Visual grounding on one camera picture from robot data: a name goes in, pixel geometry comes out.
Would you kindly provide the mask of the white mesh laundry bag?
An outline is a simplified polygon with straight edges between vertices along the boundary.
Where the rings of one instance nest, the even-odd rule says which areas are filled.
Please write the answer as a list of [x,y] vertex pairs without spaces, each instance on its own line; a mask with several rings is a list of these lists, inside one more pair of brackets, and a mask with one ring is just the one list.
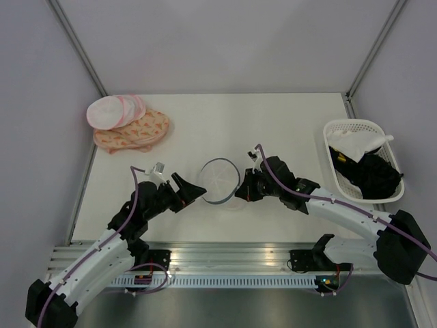
[[198,182],[207,191],[202,196],[207,204],[234,211],[244,208],[244,202],[234,195],[242,178],[229,159],[217,157],[209,160],[201,168]]

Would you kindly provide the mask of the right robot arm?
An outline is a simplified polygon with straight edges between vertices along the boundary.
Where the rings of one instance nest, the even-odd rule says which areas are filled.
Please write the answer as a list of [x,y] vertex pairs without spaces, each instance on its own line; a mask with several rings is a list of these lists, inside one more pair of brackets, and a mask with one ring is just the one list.
[[290,210],[327,219],[357,234],[347,239],[324,234],[311,249],[292,250],[297,273],[377,269],[393,281],[408,285],[420,273],[426,257],[436,257],[414,217],[371,210],[337,198],[318,183],[297,178],[277,156],[249,153],[253,167],[246,169],[235,196],[247,202],[276,197]]

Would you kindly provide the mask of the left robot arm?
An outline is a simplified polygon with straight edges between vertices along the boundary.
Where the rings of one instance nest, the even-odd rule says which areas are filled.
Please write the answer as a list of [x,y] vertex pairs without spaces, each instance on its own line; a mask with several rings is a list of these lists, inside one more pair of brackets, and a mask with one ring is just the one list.
[[141,240],[151,219],[178,213],[206,193],[177,173],[177,184],[134,181],[135,189],[94,244],[58,276],[37,279],[27,292],[25,318],[35,327],[73,327],[83,310],[119,275],[143,270],[149,246]]

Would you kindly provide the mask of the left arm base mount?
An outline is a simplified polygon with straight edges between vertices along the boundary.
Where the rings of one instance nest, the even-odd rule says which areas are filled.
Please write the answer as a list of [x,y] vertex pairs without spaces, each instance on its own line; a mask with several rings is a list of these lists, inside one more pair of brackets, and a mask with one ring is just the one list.
[[168,271],[171,263],[171,250],[169,249],[150,249],[147,257],[141,259],[135,265],[142,264],[142,267],[135,269],[135,271],[149,271],[149,272],[163,272]]

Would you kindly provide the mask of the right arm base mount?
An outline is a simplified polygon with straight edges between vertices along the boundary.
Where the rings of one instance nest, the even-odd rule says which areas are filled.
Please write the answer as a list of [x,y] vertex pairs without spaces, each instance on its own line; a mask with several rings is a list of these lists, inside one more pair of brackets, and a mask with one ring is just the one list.
[[295,273],[308,273],[323,271],[323,264],[317,256],[308,249],[294,249],[289,251],[289,264]]

